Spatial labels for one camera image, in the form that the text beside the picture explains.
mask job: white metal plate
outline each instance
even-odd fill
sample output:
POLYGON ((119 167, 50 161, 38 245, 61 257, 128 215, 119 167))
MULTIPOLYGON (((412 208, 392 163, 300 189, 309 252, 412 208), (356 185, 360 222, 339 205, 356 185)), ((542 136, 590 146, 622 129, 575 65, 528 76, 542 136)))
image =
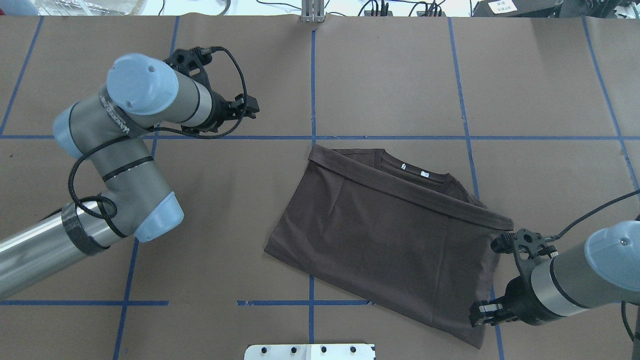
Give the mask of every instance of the white metal plate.
POLYGON ((373 344, 252 345, 244 360, 375 360, 375 348, 373 344))

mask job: wire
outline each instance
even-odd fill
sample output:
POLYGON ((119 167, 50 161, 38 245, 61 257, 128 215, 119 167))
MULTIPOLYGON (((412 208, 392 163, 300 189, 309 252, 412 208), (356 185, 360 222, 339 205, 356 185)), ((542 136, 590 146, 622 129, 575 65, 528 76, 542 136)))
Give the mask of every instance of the wire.
POLYGON ((129 138, 128 136, 121 136, 119 138, 115 138, 113 140, 109 140, 105 143, 102 143, 96 147, 94 147, 93 149, 89 150, 88 152, 84 153, 74 164, 74 166, 71 168, 71 173, 69 174, 69 180, 67 183, 67 187, 69 190, 69 195, 71 196, 71 200, 74 202, 74 204, 78 207, 81 208, 85 213, 95 217, 95 218, 101 218, 104 220, 108 220, 111 219, 113 217, 116 216, 116 214, 118 213, 118 209, 116 207, 116 204, 113 202, 113 200, 107 198, 107 197, 103 197, 103 196, 96 196, 94 199, 95 201, 102 201, 102 202, 106 202, 108 203, 112 208, 113 211, 111 213, 108 213, 106 215, 103 214, 98 214, 92 210, 90 210, 89 208, 87 208, 81 199, 78 199, 78 196, 76 195, 76 189, 74 188, 74 179, 76 178, 76 172, 78 171, 78 168, 80 167, 80 164, 84 161, 87 160, 91 155, 95 154, 96 152, 104 149, 107 146, 113 145, 114 143, 118 143, 118 142, 123 142, 125 140, 129 140, 131 138, 129 138))
POLYGON ((261 0, 256 0, 256 2, 260 3, 260 4, 265 4, 265 5, 284 5, 284 6, 290 6, 294 9, 298 9, 298 10, 302 10, 302 8, 298 8, 297 6, 294 6, 292 4, 287 4, 287 3, 265 3, 264 1, 261 0))
POLYGON ((158 16, 160 16, 160 14, 164 11, 164 4, 165 4, 165 1, 162 0, 162 7, 160 8, 160 11, 158 11, 158 16))
POLYGON ((625 326, 627 330, 627 334, 629 334, 629 338, 631 341, 634 340, 634 332, 631 331, 631 326, 629 326, 629 320, 627 318, 627 302, 623 301, 620 303, 620 313, 622 315, 622 324, 625 326))
POLYGON ((229 8, 231 7, 231 0, 226 0, 225 1, 225 9, 222 10, 219 14, 217 14, 216 16, 222 16, 225 15, 227 13, 227 11, 229 11, 229 8))
POLYGON ((371 3, 371 16, 373 16, 373 3, 376 3, 376 11, 378 9, 378 2, 377 0, 368 0, 366 3, 364 3, 364 5, 362 5, 362 7, 360 8, 360 11, 358 12, 357 16, 360 16, 362 14, 362 12, 364 11, 364 8, 371 3))
POLYGON ((413 14, 413 10, 415 9, 415 7, 420 4, 424 4, 424 13, 426 13, 429 8, 429 4, 427 4, 425 1, 418 1, 417 3, 414 3, 414 6, 413 8, 411 8, 411 11, 409 12, 408 16, 411 16, 411 14, 413 14))
POLYGON ((639 193, 640 193, 640 190, 636 190, 636 191, 634 191, 634 192, 630 192, 630 193, 628 193, 628 194, 626 194, 626 195, 622 195, 621 197, 615 198, 615 199, 613 199, 613 200, 611 200, 611 201, 605 202, 604 204, 600 205, 599 207, 597 207, 597 208, 595 208, 595 209, 593 209, 593 210, 589 211, 588 213, 586 213, 586 214, 582 215, 580 218, 578 218, 578 220, 576 220, 576 221, 574 221, 574 222, 570 223, 570 224, 569 224, 569 226, 565 227, 565 229, 564 229, 564 230, 562 230, 558 235, 551 236, 551 238, 552 238, 553 240, 558 240, 558 239, 560 239, 561 237, 563 237, 563 236, 564 236, 564 234, 566 234, 566 233, 567 233, 567 231, 571 230, 571 228, 572 228, 572 227, 576 226, 579 222, 583 221, 584 219, 586 219, 586 218, 590 217, 591 215, 593 215, 593 214, 597 213, 598 211, 600 211, 600 210, 602 210, 602 209, 606 208, 607 206, 613 205, 613 204, 617 203, 618 201, 624 200, 624 199, 626 199, 626 198, 628 198, 628 197, 631 197, 631 196, 633 196, 633 195, 637 195, 637 194, 639 194, 639 193))
MULTIPOLYGON (((78 200, 80 200, 81 202, 85 202, 85 201, 110 202, 111 201, 111 199, 109 199, 107 197, 104 197, 104 196, 101 196, 101 195, 81 197, 78 200)), ((57 214, 59 212, 62 212, 62 208, 57 209, 56 211, 53 211, 51 214, 41 218, 40 221, 43 221, 43 220, 45 220, 47 218, 50 218, 50 217, 52 217, 53 215, 55 215, 55 214, 57 214)))

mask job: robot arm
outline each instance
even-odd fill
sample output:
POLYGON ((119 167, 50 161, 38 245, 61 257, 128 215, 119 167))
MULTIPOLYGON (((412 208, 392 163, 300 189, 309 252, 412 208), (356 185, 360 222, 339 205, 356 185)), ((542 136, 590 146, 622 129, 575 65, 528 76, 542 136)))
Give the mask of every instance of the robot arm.
POLYGON ((640 302, 640 222, 599 230, 560 255, 548 245, 553 239, 521 229, 492 242, 494 252, 514 255, 520 276, 503 297, 474 303, 473 326, 542 325, 614 301, 640 302))
POLYGON ((259 107, 246 94, 240 71, 244 92, 234 101, 211 90, 204 65, 215 51, 229 54, 221 47, 197 47, 177 50, 165 62, 142 54, 122 56, 97 94, 56 118, 56 141, 76 159, 90 158, 107 190, 80 201, 73 191, 72 171, 73 202, 0 242, 0 299, 121 238, 133 234, 139 241, 150 241, 182 222, 180 204, 141 137, 168 121, 180 124, 180 133, 216 138, 230 131, 197 134, 217 131, 226 120, 255 118, 259 107), (190 76, 196 69, 198 74, 190 76))

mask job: light blue joint cover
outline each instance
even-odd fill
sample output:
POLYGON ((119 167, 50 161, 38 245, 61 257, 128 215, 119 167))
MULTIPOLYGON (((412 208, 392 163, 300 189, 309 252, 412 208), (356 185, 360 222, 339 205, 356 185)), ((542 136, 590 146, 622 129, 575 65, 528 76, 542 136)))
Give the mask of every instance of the light blue joint cover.
POLYGON ((184 219, 182 208, 175 198, 175 193, 171 192, 151 211, 133 235, 138 241, 146 243, 178 226, 182 219, 184 219))
POLYGON ((71 128, 69 124, 69 120, 71 119, 71 110, 73 110, 76 104, 69 106, 65 111, 58 115, 58 117, 56 117, 56 120, 53 122, 53 137, 58 142, 58 145, 67 151, 67 154, 79 159, 82 156, 82 152, 78 149, 74 139, 71 137, 71 128))
POLYGON ((640 291, 640 221, 623 221, 596 231, 584 244, 584 255, 606 281, 640 291))
POLYGON ((124 111, 153 115, 167 109, 178 96, 178 77, 158 59, 126 54, 109 70, 107 92, 124 111))

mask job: sticker label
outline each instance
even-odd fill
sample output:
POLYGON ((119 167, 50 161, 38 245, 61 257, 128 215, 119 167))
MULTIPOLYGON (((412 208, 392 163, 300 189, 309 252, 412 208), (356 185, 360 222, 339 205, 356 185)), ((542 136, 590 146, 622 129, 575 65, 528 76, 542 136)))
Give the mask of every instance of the sticker label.
POLYGON ((493 13, 510 13, 518 11, 512 0, 500 0, 487 3, 493 13))

